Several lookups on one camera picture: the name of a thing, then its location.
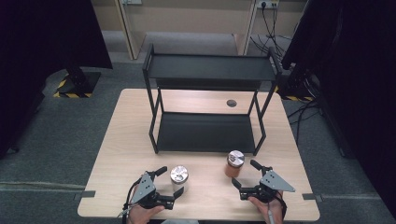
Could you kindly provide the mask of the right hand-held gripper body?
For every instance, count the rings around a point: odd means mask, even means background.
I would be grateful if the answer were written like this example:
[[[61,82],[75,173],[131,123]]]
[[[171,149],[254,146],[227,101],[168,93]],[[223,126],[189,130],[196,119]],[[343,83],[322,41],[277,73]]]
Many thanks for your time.
[[[244,188],[238,185],[239,196],[242,201],[254,197],[262,203],[269,203],[276,198],[279,191],[294,192],[295,188],[275,171],[267,171],[255,187]]]

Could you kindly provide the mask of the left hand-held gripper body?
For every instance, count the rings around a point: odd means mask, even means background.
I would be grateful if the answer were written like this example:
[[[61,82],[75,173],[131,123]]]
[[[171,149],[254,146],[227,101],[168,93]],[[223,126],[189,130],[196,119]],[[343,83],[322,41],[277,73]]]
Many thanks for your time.
[[[167,210],[172,210],[175,202],[174,196],[161,195],[154,185],[154,173],[144,173],[138,182],[137,189],[134,192],[131,205],[140,205],[145,209],[151,209],[156,206],[163,206]]]

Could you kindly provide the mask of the glass jar of white powder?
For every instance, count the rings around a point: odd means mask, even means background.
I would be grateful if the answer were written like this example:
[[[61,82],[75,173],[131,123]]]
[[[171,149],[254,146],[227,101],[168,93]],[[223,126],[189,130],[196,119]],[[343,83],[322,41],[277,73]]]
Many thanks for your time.
[[[188,180],[189,180],[188,169],[183,165],[175,166],[170,171],[170,179],[174,191],[182,190],[186,192],[188,190]]]

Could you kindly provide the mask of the glass jar of red powder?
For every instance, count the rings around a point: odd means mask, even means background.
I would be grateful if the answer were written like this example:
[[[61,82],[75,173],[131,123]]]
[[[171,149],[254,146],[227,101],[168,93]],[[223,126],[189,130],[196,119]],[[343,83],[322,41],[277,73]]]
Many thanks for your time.
[[[228,177],[238,177],[244,163],[245,155],[239,150],[233,150],[227,156],[224,173]]]

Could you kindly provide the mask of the black metal two-tier rack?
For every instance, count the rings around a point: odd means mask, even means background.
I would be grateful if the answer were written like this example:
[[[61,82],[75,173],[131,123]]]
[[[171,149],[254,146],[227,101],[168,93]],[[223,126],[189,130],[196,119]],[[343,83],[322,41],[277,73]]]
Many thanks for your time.
[[[142,71],[156,153],[258,154],[266,138],[263,117],[282,74],[272,50],[224,56],[159,53],[149,46]],[[236,107],[227,106],[230,99]]]

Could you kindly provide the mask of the person's left hand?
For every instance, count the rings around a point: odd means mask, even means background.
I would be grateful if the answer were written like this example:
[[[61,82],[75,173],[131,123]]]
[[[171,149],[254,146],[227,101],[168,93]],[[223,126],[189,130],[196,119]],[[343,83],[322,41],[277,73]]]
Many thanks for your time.
[[[150,209],[135,205],[129,211],[127,217],[127,224],[148,224],[152,217],[164,210],[164,207],[159,205]]]

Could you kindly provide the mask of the person's right hand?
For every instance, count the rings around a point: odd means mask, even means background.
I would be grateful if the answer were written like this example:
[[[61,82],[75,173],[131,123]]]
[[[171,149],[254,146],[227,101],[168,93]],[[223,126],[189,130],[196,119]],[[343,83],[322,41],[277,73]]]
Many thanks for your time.
[[[266,224],[283,224],[283,205],[279,200],[274,199],[269,203],[263,203],[254,197],[249,197],[248,200],[257,207]]]

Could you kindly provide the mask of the black stand base striped tape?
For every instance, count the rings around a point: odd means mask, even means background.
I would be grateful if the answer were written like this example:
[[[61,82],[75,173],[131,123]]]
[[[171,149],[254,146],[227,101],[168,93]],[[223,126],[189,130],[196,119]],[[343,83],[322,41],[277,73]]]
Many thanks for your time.
[[[284,71],[278,78],[276,93],[284,100],[313,101],[314,97],[302,81],[295,81],[291,71]]]
[[[90,98],[100,76],[100,72],[84,72],[82,70],[76,75],[67,74],[53,96],[58,98]]]

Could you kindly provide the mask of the black curtain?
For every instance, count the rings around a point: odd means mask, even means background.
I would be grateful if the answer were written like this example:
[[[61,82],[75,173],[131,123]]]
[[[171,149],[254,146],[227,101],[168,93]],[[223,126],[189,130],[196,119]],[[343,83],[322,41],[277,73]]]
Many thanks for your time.
[[[344,150],[396,218],[396,0],[308,0],[282,60],[311,75]]]
[[[112,67],[92,0],[0,0],[0,159],[47,77],[81,66]]]

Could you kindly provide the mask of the white wall power socket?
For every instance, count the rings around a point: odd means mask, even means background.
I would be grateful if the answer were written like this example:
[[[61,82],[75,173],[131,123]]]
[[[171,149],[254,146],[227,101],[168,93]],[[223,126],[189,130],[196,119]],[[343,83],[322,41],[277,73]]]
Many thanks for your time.
[[[256,6],[261,9],[276,9],[278,4],[279,0],[258,0]]]

